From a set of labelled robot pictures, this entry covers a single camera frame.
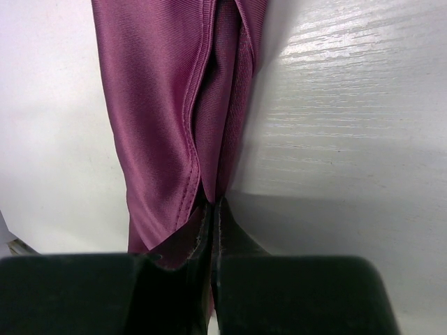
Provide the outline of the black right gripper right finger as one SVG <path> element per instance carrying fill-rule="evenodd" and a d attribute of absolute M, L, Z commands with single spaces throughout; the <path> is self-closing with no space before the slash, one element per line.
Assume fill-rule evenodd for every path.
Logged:
<path fill-rule="evenodd" d="M 398 334 L 378 271 L 349 256 L 274 256 L 214 208 L 212 294 L 222 334 Z"/>

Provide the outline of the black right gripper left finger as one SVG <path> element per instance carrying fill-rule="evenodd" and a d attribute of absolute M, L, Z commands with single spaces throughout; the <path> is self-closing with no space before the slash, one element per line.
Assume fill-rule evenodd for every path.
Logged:
<path fill-rule="evenodd" d="M 149 253 L 1 261 L 2 334 L 205 334 L 208 204 Z"/>

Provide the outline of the purple cloth napkin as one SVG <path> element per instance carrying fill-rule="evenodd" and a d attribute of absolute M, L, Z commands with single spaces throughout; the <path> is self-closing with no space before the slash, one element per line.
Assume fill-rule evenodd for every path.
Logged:
<path fill-rule="evenodd" d="M 129 250 L 155 251 L 228 187 L 266 1 L 94 1 Z"/>

